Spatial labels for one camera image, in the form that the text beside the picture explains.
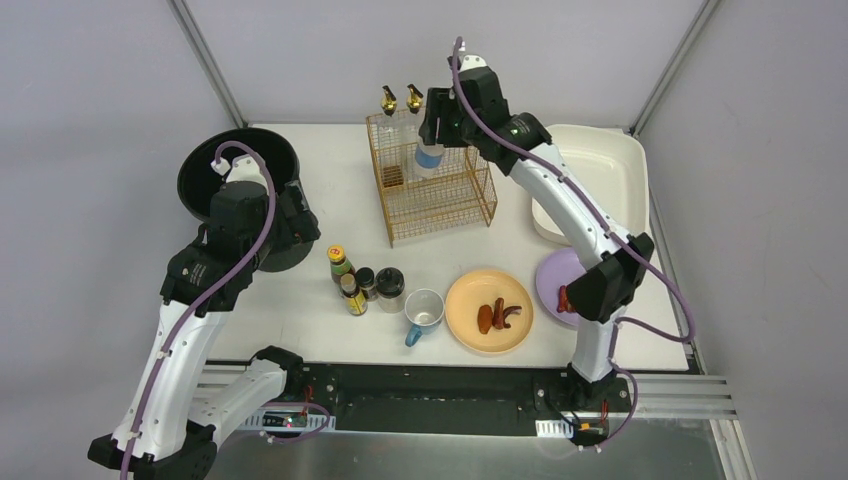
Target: blue handle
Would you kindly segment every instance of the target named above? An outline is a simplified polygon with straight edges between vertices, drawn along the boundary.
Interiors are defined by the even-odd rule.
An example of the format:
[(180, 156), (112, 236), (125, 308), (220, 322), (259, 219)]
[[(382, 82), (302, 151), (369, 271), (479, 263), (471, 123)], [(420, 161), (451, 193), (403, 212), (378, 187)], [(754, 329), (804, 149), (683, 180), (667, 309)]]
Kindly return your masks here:
[(409, 333), (406, 334), (406, 346), (411, 347), (415, 345), (415, 342), (421, 338), (423, 332), (421, 331), (421, 327), (418, 325), (413, 325), (409, 327)]

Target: wire rack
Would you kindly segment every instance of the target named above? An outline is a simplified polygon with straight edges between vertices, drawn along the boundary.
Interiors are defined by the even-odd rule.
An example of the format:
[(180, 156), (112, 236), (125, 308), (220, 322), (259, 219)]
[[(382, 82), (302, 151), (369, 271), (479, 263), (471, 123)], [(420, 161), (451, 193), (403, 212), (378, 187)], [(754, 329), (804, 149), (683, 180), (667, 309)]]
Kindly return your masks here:
[(489, 164), (474, 148), (448, 148), (430, 176), (415, 168), (418, 116), (400, 110), (365, 119), (389, 244), (477, 222), (498, 205)]

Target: blue liquid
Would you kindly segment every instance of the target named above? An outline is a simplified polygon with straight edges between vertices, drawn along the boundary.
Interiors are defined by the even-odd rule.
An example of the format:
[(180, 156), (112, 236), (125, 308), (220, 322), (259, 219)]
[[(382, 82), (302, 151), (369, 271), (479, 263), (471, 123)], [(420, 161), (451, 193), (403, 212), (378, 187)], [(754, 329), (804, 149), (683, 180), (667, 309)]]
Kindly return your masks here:
[(421, 146), (415, 147), (415, 162), (422, 168), (436, 168), (442, 163), (443, 155), (427, 155), (421, 150)]

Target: yellow label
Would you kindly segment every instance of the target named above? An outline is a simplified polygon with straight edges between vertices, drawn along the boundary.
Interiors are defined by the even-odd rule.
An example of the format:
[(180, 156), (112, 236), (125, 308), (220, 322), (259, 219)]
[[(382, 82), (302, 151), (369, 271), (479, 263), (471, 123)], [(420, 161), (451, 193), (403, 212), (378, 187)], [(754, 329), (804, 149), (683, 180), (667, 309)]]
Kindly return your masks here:
[(365, 295), (359, 292), (355, 297), (345, 297), (347, 300), (347, 310), (354, 315), (362, 315), (365, 313)]
[(344, 248), (341, 245), (331, 245), (327, 249), (327, 256), (331, 262), (340, 262), (344, 258)]

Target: robotic arm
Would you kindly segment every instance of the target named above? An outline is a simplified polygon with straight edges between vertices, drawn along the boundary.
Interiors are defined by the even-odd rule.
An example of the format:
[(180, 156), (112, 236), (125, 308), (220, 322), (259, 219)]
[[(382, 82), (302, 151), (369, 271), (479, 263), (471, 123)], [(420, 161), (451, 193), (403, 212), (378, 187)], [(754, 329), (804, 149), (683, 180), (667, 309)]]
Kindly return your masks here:
[(220, 394), (192, 405), (209, 351), (253, 272), (272, 247), (286, 250), (320, 235), (298, 182), (275, 192), (267, 169), (249, 155), (236, 159), (232, 170), (226, 160), (213, 168), (229, 175), (211, 198), (209, 221), (168, 264), (159, 327), (130, 408), (88, 452), (96, 463), (122, 475), (132, 471), (139, 480), (204, 478), (218, 445), (245, 418), (284, 391), (302, 388), (302, 359), (268, 347)]
[[(566, 367), (566, 388), (569, 405), (583, 408), (615, 380), (609, 361), (615, 320), (624, 314), (645, 275), (645, 267), (611, 237), (626, 238), (645, 260), (650, 260), (654, 243), (646, 233), (631, 235), (586, 193), (533, 115), (509, 113), (498, 77), (485, 60), (466, 55), (464, 46), (455, 49), (455, 56), (459, 58), (448, 58), (455, 68), (454, 88), (429, 89), (419, 136), (425, 145), (477, 148), (527, 190), (571, 241), (586, 273), (566, 287), (571, 306), (580, 315), (577, 348)], [(457, 86), (464, 99), (455, 91)], [(555, 168), (548, 169), (545, 163)], [(561, 175), (553, 173), (557, 169)]]

